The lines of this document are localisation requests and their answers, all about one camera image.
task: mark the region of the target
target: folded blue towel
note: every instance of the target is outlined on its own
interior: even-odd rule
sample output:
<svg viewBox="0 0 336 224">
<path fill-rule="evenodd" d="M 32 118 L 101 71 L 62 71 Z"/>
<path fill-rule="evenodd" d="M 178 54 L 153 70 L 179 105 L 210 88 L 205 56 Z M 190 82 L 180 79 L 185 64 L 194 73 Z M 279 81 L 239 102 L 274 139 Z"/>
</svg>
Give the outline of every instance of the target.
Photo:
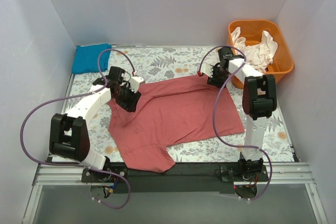
<svg viewBox="0 0 336 224">
<path fill-rule="evenodd" d="M 93 46 L 77 46 L 74 61 L 72 63 L 72 73 L 89 73 L 89 72 L 99 72 L 97 66 L 97 59 L 100 54 L 105 49 L 112 48 L 109 44 L 100 44 Z M 105 52 L 100 57 L 100 68 L 101 71 L 106 71 L 108 68 L 110 58 L 110 52 Z"/>
</svg>

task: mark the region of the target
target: white cloth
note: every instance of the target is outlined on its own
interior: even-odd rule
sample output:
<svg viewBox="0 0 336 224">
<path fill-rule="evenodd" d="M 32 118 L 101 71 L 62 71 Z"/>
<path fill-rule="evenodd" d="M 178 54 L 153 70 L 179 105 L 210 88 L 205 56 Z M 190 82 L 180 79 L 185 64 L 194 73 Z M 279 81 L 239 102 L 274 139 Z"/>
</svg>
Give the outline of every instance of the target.
<svg viewBox="0 0 336 224">
<path fill-rule="evenodd" d="M 241 50 L 247 59 L 247 63 L 259 72 L 265 72 L 269 64 L 273 63 L 273 57 L 278 49 L 278 44 L 273 41 L 269 32 L 262 31 L 261 43 L 253 46 L 246 46 L 246 38 L 240 37 L 240 27 L 237 27 L 232 33 L 234 47 Z"/>
</svg>

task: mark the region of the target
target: leaf pattern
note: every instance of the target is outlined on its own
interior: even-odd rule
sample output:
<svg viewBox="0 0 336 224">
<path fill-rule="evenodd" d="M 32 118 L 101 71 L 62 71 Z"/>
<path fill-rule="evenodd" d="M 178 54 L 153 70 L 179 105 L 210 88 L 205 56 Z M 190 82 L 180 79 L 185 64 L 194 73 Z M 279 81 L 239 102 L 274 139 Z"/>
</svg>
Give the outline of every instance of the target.
<svg viewBox="0 0 336 224">
<path fill-rule="evenodd" d="M 146 80 L 146 83 L 196 74 L 199 62 L 210 50 L 207 47 L 136 47 L 118 49 L 128 51 L 127 55 L 132 60 L 138 75 L 142 76 Z M 211 52 L 205 59 L 205 62 L 212 65 L 217 63 L 217 52 L 215 50 Z M 111 52 L 110 54 L 110 66 L 119 66 L 128 72 L 132 71 L 128 61 L 115 52 Z M 75 95 L 88 92 L 91 84 L 98 77 L 100 77 L 98 73 L 77 74 L 74 77 L 70 94 Z M 235 102 L 242 124 L 246 127 L 246 115 L 242 107 L 243 91 L 234 87 L 230 82 L 227 88 Z M 79 100 L 80 98 L 68 100 L 66 108 L 72 108 Z M 105 104 L 88 126 L 91 146 L 97 152 L 109 157 L 111 161 L 122 162 L 118 148 L 108 132 L 110 120 L 111 109 Z M 294 159 L 283 122 L 280 112 L 276 109 L 267 124 L 263 149 L 274 162 L 293 162 Z M 245 134 L 224 136 L 222 138 L 231 144 L 243 145 Z M 167 147 L 167 151 L 176 162 L 236 162 L 240 152 L 236 148 L 224 145 L 215 137 L 192 143 L 172 145 Z M 55 162 L 64 160 L 66 159 L 60 157 L 53 158 Z"/>
</svg>

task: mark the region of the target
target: purple cable sleeve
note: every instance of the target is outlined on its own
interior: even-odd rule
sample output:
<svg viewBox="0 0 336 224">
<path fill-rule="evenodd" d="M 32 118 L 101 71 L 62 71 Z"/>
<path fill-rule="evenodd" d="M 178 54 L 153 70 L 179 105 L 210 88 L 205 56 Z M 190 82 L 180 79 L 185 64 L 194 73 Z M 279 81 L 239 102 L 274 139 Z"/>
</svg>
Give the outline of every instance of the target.
<svg viewBox="0 0 336 224">
<path fill-rule="evenodd" d="M 98 59 L 97 59 L 98 70 L 99 70 L 99 73 L 101 74 L 101 76 L 103 77 L 103 79 L 104 79 L 104 81 L 105 81 L 105 84 L 104 84 L 104 86 L 103 86 L 102 88 L 96 90 L 95 93 L 98 93 L 99 91 L 101 91 L 101 90 L 103 90 L 104 88 L 106 88 L 106 86 L 107 86 L 107 84 L 108 84 L 108 81 L 107 81 L 106 77 L 104 76 L 103 72 L 101 71 L 101 69 L 100 69 L 100 64 L 99 64 L 99 62 L 100 62 L 100 58 L 101 58 L 102 54 L 105 53 L 105 52 L 108 52 L 108 51 L 115 51 L 115 52 L 118 52 L 118 53 L 124 55 L 124 56 L 127 58 L 127 60 L 129 61 L 129 63 L 131 64 L 131 67 L 132 67 L 132 69 L 133 69 L 133 73 L 135 72 L 134 65 L 132 64 L 130 58 L 129 58 L 124 52 L 119 51 L 119 50 L 117 50 L 117 49 L 113 49 L 113 48 L 105 49 L 104 51 L 100 52 L 100 54 L 99 54 L 99 56 L 98 56 Z M 43 106 L 45 106 L 45 105 L 47 105 L 47 104 L 53 103 L 53 102 L 63 101 L 63 100 L 71 99 L 71 98 L 86 97 L 86 96 L 91 95 L 91 94 L 93 94 L 93 93 L 90 92 L 90 93 L 85 93 L 85 94 L 78 94 L 78 95 L 72 95 L 72 96 L 69 96 L 69 97 L 62 97 L 62 98 L 53 99 L 53 100 L 50 100 L 50 101 L 47 101 L 47 102 L 44 102 L 44 103 L 40 104 L 39 106 L 35 107 L 32 111 L 30 111 L 30 112 L 28 113 L 28 115 L 25 117 L 25 119 L 23 120 L 22 125 L 21 125 L 21 129 L 20 129 L 20 143 L 21 143 L 21 148 L 22 148 L 23 152 L 26 154 L 26 156 L 27 156 L 29 159 L 31 159 L 32 161 L 34 161 L 34 162 L 36 162 L 36 163 L 38 163 L 38 164 L 42 164 L 42 165 L 51 165 L 51 166 L 77 166 L 77 167 L 84 167 L 84 166 L 82 166 L 82 165 L 80 165 L 80 164 L 73 164 L 73 163 L 48 163 L 48 162 L 41 161 L 41 160 L 38 160 L 38 159 L 34 158 L 33 156 L 31 156 L 31 155 L 29 154 L 29 152 L 28 152 L 27 149 L 26 149 L 26 146 L 25 146 L 25 143 L 24 143 L 24 139 L 23 139 L 23 133 L 24 133 L 24 129 L 25 129 L 25 126 L 26 126 L 26 123 L 27 123 L 28 119 L 29 119 L 29 118 L 31 117 L 31 115 L 32 115 L 35 111 L 37 111 L 39 108 L 41 108 L 41 107 L 43 107 Z M 95 171 L 95 172 L 100 172 L 100 173 L 110 174 L 110 175 L 112 175 L 112 176 L 115 176 L 115 177 L 118 177 L 118 178 L 122 179 L 122 180 L 126 183 L 127 188 L 128 188 L 128 196 L 127 196 L 127 199 L 126 199 L 126 201 L 124 202 L 124 204 L 122 204 L 122 205 L 119 206 L 119 207 L 113 206 L 113 205 L 111 205 L 111 204 L 109 204 L 109 203 L 107 203 L 107 202 L 105 202 L 105 201 L 103 201 L 103 200 L 100 200 L 100 199 L 96 199 L 96 198 L 95 198 L 96 200 L 100 200 L 103 204 L 105 204 L 105 205 L 107 205 L 107 206 L 109 206 L 109 207 L 111 207 L 111 208 L 113 208 L 113 209 L 120 209 L 120 208 L 123 208 L 123 207 L 128 203 L 128 201 L 129 201 L 129 199 L 130 199 L 130 196 L 131 196 L 131 187 L 130 187 L 130 184 L 128 183 L 128 181 L 127 181 L 124 177 L 122 177 L 122 176 L 120 176 L 119 174 L 116 174 L 116 173 L 106 172 L 106 171 L 104 171 L 104 170 L 98 170 L 98 169 L 91 169 L 91 170 L 93 170 L 93 171 Z"/>
<path fill-rule="evenodd" d="M 199 70 L 201 70 L 201 65 L 205 59 L 206 56 L 208 56 L 210 54 L 210 52 L 212 52 L 214 49 L 216 48 L 219 48 L 219 47 L 229 47 L 231 49 L 234 49 L 236 51 L 238 51 L 239 53 L 241 53 L 241 55 L 244 57 L 244 63 L 241 64 L 241 66 L 239 66 L 233 73 L 231 73 L 229 75 L 229 77 L 226 79 L 226 81 L 224 82 L 224 84 L 222 85 L 221 89 L 219 90 L 218 92 L 218 95 L 217 95 L 217 98 L 216 98 L 216 101 L 215 101 L 215 105 L 214 105 L 214 110 L 213 110 L 213 114 L 212 114 L 212 125 L 213 125 L 213 128 L 214 128 L 214 131 L 215 131 L 215 134 L 216 136 L 218 137 L 218 139 L 223 143 L 223 144 L 226 144 L 227 146 L 230 146 L 230 147 L 235 147 L 235 148 L 255 148 L 255 149 L 258 149 L 260 150 L 268 159 L 268 162 L 269 162 L 269 178 L 268 178 L 268 181 L 267 181 L 267 184 L 266 186 L 264 187 L 264 189 L 261 191 L 261 193 L 259 195 L 257 195 L 256 197 L 250 199 L 250 200 L 255 200 L 255 199 L 258 199 L 260 198 L 264 192 L 267 190 L 270 182 L 271 182 L 271 179 L 272 179 L 272 174 L 273 174 L 273 168 L 272 168 L 272 162 L 271 162 L 271 159 L 269 158 L 268 154 L 261 148 L 259 148 L 258 146 L 255 146 L 255 145 L 235 145 L 235 144 L 229 144 L 227 142 L 225 142 L 221 136 L 219 135 L 218 131 L 217 131 L 217 128 L 216 128 L 216 109 L 217 109 L 217 105 L 218 105 L 218 101 L 219 101 L 219 97 L 221 96 L 221 93 L 222 91 L 224 90 L 224 88 L 226 87 L 227 83 L 229 82 L 229 80 L 245 65 L 246 63 L 246 55 L 240 51 L 238 48 L 235 48 L 235 47 L 232 47 L 232 46 L 217 46 L 217 47 L 214 47 L 212 48 L 202 59 L 201 61 L 201 64 L 199 66 Z"/>
</svg>

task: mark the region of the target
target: purple cable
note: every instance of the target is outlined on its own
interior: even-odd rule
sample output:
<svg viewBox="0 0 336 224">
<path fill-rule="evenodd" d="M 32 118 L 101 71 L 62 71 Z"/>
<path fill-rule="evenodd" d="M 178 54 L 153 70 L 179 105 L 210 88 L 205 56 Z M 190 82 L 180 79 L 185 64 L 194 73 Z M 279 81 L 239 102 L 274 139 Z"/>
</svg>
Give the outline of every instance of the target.
<svg viewBox="0 0 336 224">
<path fill-rule="evenodd" d="M 95 93 L 98 93 L 99 91 L 103 90 L 104 88 L 106 88 L 107 84 L 108 84 L 108 81 L 106 79 L 106 77 L 104 76 L 103 72 L 101 71 L 101 68 L 100 68 L 100 58 L 102 56 L 103 53 L 105 52 L 109 52 L 109 51 L 115 51 L 115 52 L 118 52 L 122 55 L 124 55 L 126 57 L 126 59 L 129 61 L 129 63 L 131 64 L 131 67 L 133 69 L 133 74 L 135 73 L 135 68 L 130 60 L 130 58 L 122 51 L 119 51 L 117 49 L 113 49 L 113 48 L 110 48 L 110 49 L 105 49 L 104 51 L 100 52 L 99 56 L 98 56 L 98 59 L 97 59 L 97 64 L 98 64 L 98 70 L 99 70 L 99 73 L 101 74 L 101 76 L 103 77 L 105 83 L 104 83 L 104 86 L 98 90 L 95 90 L 94 92 Z M 26 154 L 26 156 L 31 159 L 32 161 L 38 163 L 38 164 L 42 164 L 42 165 L 51 165 L 51 166 L 77 166 L 77 167 L 84 167 L 83 165 L 79 165 L 79 164 L 74 164 L 74 163 L 49 163 L 49 162 L 45 162 L 45 161 L 41 161 L 41 160 L 38 160 L 36 158 L 34 158 L 33 156 L 31 156 L 27 149 L 26 149 L 26 146 L 25 146 L 25 143 L 24 143 L 24 139 L 23 139 L 23 132 L 24 132 L 24 129 L 25 129 L 25 126 L 26 126 L 26 123 L 28 121 L 28 119 L 31 117 L 31 115 L 37 111 L 38 109 L 40 109 L 41 107 L 47 105 L 47 104 L 50 104 L 50 103 L 53 103 L 53 102 L 58 102 L 58 101 L 63 101 L 63 100 L 67 100 L 67 99 L 71 99 L 71 98 L 78 98 L 78 97 L 86 97 L 88 95 L 91 95 L 93 94 L 93 92 L 90 92 L 90 93 L 85 93 L 85 94 L 78 94 L 78 95 L 72 95 L 72 96 L 69 96 L 69 97 L 62 97 L 62 98 L 57 98 L 57 99 L 53 99 L 53 100 L 50 100 L 50 101 L 47 101 L 47 102 L 44 102 L 42 104 L 40 104 L 39 106 L 35 107 L 32 111 L 30 111 L 28 113 L 28 115 L 26 116 L 26 118 L 23 120 L 22 122 L 22 125 L 21 125 L 21 129 L 20 129 L 20 143 L 21 143 L 21 148 L 23 150 L 23 152 Z M 112 176 L 115 176 L 115 177 L 118 177 L 120 179 L 122 179 L 126 185 L 127 185 L 127 188 L 128 188 L 128 195 L 127 195 L 127 199 L 125 201 L 124 204 L 122 204 L 121 206 L 119 207 L 116 207 L 116 206 L 113 206 L 103 200 L 100 200 L 100 199 L 97 199 L 97 198 L 94 198 L 95 200 L 99 201 L 99 202 L 102 202 L 103 204 L 105 204 L 106 206 L 108 207 L 111 207 L 113 209 L 121 209 L 123 208 L 129 201 L 130 199 L 130 196 L 131 196 L 131 186 L 130 184 L 128 183 L 128 181 L 120 176 L 119 174 L 116 174 L 116 173 L 112 173 L 112 172 L 106 172 L 104 170 L 98 170 L 98 169 L 94 169 L 94 168 L 91 168 L 91 170 L 95 171 L 95 172 L 99 172 L 99 173 L 106 173 L 106 174 L 110 174 Z"/>
<path fill-rule="evenodd" d="M 221 96 L 221 93 L 222 91 L 224 90 L 224 88 L 226 87 L 227 83 L 229 82 L 229 80 L 245 65 L 246 63 L 246 55 L 240 51 L 238 48 L 235 48 L 235 47 L 232 47 L 232 46 L 217 46 L 217 47 L 214 47 L 212 48 L 202 59 L 201 61 L 201 64 L 199 66 L 199 70 L 201 70 L 201 66 L 202 66 L 202 63 L 205 59 L 206 56 L 208 56 L 210 54 L 210 52 L 212 52 L 214 49 L 216 48 L 219 48 L 219 47 L 228 47 L 228 48 L 231 48 L 231 49 L 234 49 L 236 51 L 238 51 L 239 53 L 241 53 L 241 55 L 244 57 L 244 62 L 243 64 L 241 64 L 233 73 L 231 73 L 229 75 L 229 77 L 226 79 L 226 81 L 224 82 L 224 84 L 222 85 L 221 89 L 219 90 L 218 92 L 218 95 L 217 95 L 217 98 L 216 98 L 216 101 L 215 101 L 215 105 L 214 105 L 214 110 L 213 110 L 213 114 L 212 114 L 212 125 L 213 125 L 213 128 L 214 128 L 214 131 L 215 131 L 215 134 L 216 136 L 218 137 L 218 139 L 223 143 L 223 144 L 226 144 L 227 146 L 230 146 L 230 147 L 234 147 L 234 148 L 254 148 L 254 149 L 258 149 L 260 150 L 268 159 L 268 163 L 269 163 L 269 178 L 268 178 L 268 181 L 267 181 L 267 184 L 266 186 L 264 187 L 264 189 L 261 191 L 261 193 L 259 195 L 257 195 L 256 197 L 250 199 L 250 200 L 255 200 L 255 199 L 258 199 L 260 198 L 264 192 L 267 190 L 270 182 L 271 182 L 271 179 L 272 179 L 272 174 L 273 174 L 273 168 L 272 168 L 272 162 L 271 162 L 271 159 L 269 158 L 268 154 L 261 148 L 259 148 L 258 146 L 255 146 L 255 145 L 235 145 L 235 144 L 229 144 L 227 142 L 225 142 L 221 136 L 219 135 L 218 131 L 217 131 L 217 128 L 216 128 L 216 109 L 217 109 L 217 105 L 218 105 L 218 101 L 219 101 L 219 97 Z"/>
</svg>

